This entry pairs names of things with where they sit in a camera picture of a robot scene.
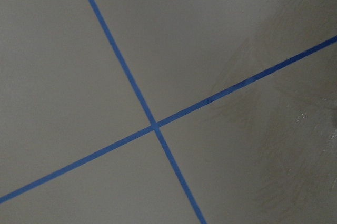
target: blue painter's tape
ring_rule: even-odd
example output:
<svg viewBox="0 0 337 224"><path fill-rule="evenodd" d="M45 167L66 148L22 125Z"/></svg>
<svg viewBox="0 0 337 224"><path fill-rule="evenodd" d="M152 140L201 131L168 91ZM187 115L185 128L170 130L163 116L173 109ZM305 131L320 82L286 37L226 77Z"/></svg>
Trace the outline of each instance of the blue painter's tape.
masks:
<svg viewBox="0 0 337 224"><path fill-rule="evenodd" d="M136 132L132 135L129 135L129 136L127 136L127 137L125 137L125 138L123 138L123 139L121 139L121 140L119 140L119 141L117 141L117 142L115 142L115 143L113 143L109 146L106 146L103 149L100 149L100 150L98 150L98 151L96 151L96 152L94 152L94 153L92 153L92 154L90 154L90 155L88 155L84 158L81 158L80 160L75 161L75 162L55 171L55 172L52 172L52 173L34 181L34 182L31 182L30 184L28 184L26 186L23 186L23 187L15 190L15 191L12 191L12 192L10 192L10 193L8 193L8 194L6 194L6 195L4 195L0 198L0 204L4 203L4 202L6 202L6 201L8 201L12 198L15 198L15 197L17 197L17 196L19 196L19 195L21 195L21 194L23 194L23 193L25 193L29 190L32 190L35 187L38 187L38 186L40 186L44 183L47 183L48 181L50 181L54 178L57 178L57 177L65 174L65 173L67 173L68 171L76 169L79 166L82 166L82 165L86 164L87 162L90 162L90 161L96 159L97 157L100 157L100 156L120 147L120 146L123 146L123 145L125 145L125 144L127 144L127 143L141 137L141 136L144 136L151 131L152 131L151 127L144 128L144 129L142 129L142 130L140 130L140 131L138 131L138 132Z"/></svg>
<svg viewBox="0 0 337 224"><path fill-rule="evenodd" d="M157 122L154 119L154 116L151 113L150 108L148 107L148 105L146 103L146 100L145 100L141 90L139 89L139 87L136 83L136 80L132 76L132 73L131 73L129 67L127 66L127 63L126 63L125 59L123 58L123 55L122 55L120 49L118 48L118 46L116 44L116 41L113 38L105 20L104 20L102 14L101 14L101 11L99 10L95 0L88 0L88 1L89 1L90 5L92 7L97 19L98 19L101 27L102 27L105 35L106 35L106 38L108 39L114 53L116 54L116 57L117 57L118 61L120 62L121 66L124 70L124 73L125 73L127 79L129 80L129 82L130 82L130 84L131 84L131 86L132 86L141 106L143 107L143 110L144 110L148 120L151 123L151 127L155 131L155 133L157 135L157 138L158 138L158 140L159 140L159 142L160 142L160 144L161 144L161 146L162 146L162 148L163 148L163 150L164 150L164 152L165 152L165 154L166 154L166 156L167 156L167 158L168 158L168 160L169 160L169 162L170 162L170 164L171 164L171 166L172 166L172 168L173 168L173 170L174 170L174 172L175 172L175 174L176 174L176 176L177 176L177 178L178 178L178 180L179 180L179 182L180 182L180 184L181 184L181 186L182 186L182 188L183 188L183 190L184 190L184 192L187 196L187 198L189 199L190 204L191 204L194 212L196 213L196 215L199 219L199 222L201 224L207 224L205 218L203 217L203 214L201 213L201 210L200 210L198 204L196 203L196 201L195 201L195 199L192 195L191 190L189 189L189 187L186 183L186 180L183 177L183 174L181 173L181 171L178 167L177 162L175 161L175 159L174 159L174 157L173 157L173 155L172 155L172 153L171 153L171 151L170 151L170 149L169 149L169 147L168 147L168 145L165 141L165 138L164 138L163 134L161 133L161 131L159 129L159 126L158 126Z"/></svg>
<svg viewBox="0 0 337 224"><path fill-rule="evenodd" d="M266 70L264 70L264 71L262 71L258 74L255 74L254 76L249 77L249 78L247 78L247 79L245 79L245 80L243 80L243 81L241 81L241 82L239 82L239 83L237 83L237 84L235 84L235 85L233 85L233 86L231 86L227 89L224 89L217 94L214 94L214 95L212 95L212 96L210 96L206 99L203 99L200 102L195 103L194 105L175 113L174 115L168 116L165 119L162 119L161 121L159 121L158 125L159 125L159 127L162 127L162 126L164 126L168 123L171 123L174 120L179 119L180 117L183 117L183 116L185 116L185 115L187 115L187 114L189 114L189 113L191 113L191 112L193 112L193 111L195 111L195 110L197 110L197 109L199 109L203 106L206 106L209 103L212 103L212 102L214 102L214 101L216 101L216 100L218 100L218 99L220 99L220 98L222 98L222 97L224 97L228 94L231 94L231 93L233 93L233 92L235 92L235 91L237 91L237 90L239 90L239 89L241 89L241 88L243 88L243 87L245 87L245 86L247 86L247 85L263 78L263 77L265 77L265 76L268 76L269 74L272 74L272 73L274 73L274 72L276 72L276 71L278 71L278 70L280 70L280 69L282 69L282 68L284 68L284 67L286 67L290 64L293 64L293 63L297 62L298 60L300 60L302 58L305 58L305 57L307 57L307 56L309 56L309 55L311 55L315 52L318 52L319 50L324 49L324 48L328 47L329 45L332 45L335 42L337 42L337 36L334 36L334 37L332 37L332 38L330 38L330 39L328 39L328 40L326 40L326 41L324 41L320 44L317 44L314 47L311 47L310 49L307 49L307 50L305 50L305 51L303 51L303 52L301 52L301 53L299 53L299 54L297 54L297 55L295 55L291 58L288 58L287 60L285 60L283 62L280 62L277 65L274 65L274 66L272 66L272 67L270 67L270 68L268 68L268 69L266 69Z"/></svg>

